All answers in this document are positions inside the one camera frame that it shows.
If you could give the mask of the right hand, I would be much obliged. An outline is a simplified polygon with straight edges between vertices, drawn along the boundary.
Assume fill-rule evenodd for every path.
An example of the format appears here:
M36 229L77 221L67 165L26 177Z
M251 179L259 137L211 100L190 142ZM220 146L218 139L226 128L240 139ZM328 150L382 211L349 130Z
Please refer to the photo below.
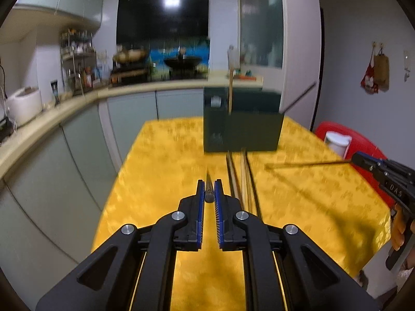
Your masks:
M404 215L402 206L395 204L395 217L391 228L391 244L395 251L398 251L404 244L404 232L406 230L407 218Z

